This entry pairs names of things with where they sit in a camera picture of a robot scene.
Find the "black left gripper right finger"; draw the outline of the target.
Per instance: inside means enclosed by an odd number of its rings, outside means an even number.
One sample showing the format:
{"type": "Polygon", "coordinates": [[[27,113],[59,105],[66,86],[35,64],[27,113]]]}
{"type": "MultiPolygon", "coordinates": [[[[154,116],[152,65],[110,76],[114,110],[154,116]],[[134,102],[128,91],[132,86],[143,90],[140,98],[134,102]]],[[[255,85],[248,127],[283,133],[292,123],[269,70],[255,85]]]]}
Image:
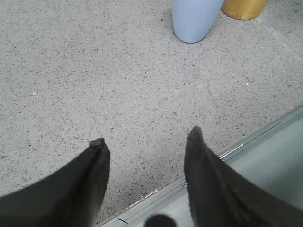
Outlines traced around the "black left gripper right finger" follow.
{"type": "Polygon", "coordinates": [[[184,174],[196,227],[301,227],[303,211],[257,187],[205,144],[201,128],[190,131],[184,174]]]}

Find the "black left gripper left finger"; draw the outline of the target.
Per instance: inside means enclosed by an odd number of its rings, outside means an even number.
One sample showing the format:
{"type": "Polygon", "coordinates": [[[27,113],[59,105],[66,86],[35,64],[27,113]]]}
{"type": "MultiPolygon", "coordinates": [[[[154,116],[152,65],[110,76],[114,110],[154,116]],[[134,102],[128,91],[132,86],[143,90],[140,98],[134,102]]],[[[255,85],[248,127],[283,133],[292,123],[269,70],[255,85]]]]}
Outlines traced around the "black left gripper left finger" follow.
{"type": "Polygon", "coordinates": [[[48,177],[0,199],[2,227],[93,227],[110,172],[103,138],[48,177]]]}

